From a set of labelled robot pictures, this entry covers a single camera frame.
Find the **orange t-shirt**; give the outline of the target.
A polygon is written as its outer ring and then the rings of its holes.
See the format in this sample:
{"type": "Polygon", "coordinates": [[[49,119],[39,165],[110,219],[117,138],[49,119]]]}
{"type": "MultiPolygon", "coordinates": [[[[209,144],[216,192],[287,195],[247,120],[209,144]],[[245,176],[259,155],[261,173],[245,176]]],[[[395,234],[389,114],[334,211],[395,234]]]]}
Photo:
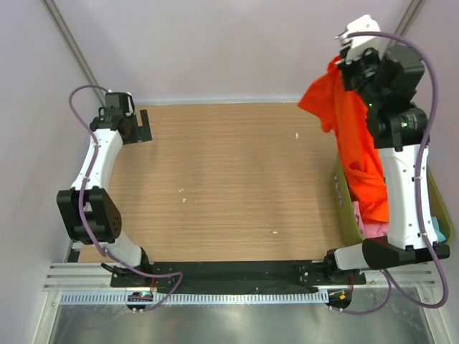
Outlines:
{"type": "Polygon", "coordinates": [[[326,73],[309,86],[298,107],[315,115],[323,132],[334,133],[344,175],[364,222],[387,223],[387,188],[382,162],[366,127],[367,108],[355,92],[344,89],[338,61],[334,57],[329,62],[326,73]]]}

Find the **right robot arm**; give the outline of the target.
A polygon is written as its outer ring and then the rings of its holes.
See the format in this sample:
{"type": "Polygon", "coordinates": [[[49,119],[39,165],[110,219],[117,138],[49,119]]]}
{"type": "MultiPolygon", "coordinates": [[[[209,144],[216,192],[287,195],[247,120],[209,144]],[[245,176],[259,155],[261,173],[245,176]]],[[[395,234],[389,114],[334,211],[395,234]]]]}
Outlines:
{"type": "Polygon", "coordinates": [[[447,259],[450,247],[438,239],[430,206],[418,206],[428,196],[427,158],[419,157],[427,115],[412,102],[425,66],[416,51],[393,46],[383,56],[366,48],[355,58],[346,52],[338,62],[344,88],[354,91],[367,107],[366,127],[383,165],[389,203],[389,229],[381,237],[329,250],[323,275],[338,284],[349,270],[387,269],[447,259]]]}

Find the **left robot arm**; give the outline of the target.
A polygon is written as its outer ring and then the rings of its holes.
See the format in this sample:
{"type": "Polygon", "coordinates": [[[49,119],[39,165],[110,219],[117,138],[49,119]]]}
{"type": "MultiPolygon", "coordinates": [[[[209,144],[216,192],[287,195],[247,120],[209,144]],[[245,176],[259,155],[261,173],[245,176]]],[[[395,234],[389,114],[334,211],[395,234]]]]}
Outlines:
{"type": "Polygon", "coordinates": [[[92,122],[80,122],[90,135],[85,160],[71,187],[57,194],[67,235],[73,242],[94,246],[127,271],[135,286],[145,286],[152,278],[148,256],[123,233],[122,216],[108,188],[121,148],[152,139],[148,113],[136,112],[129,92],[107,90],[92,122]]]}

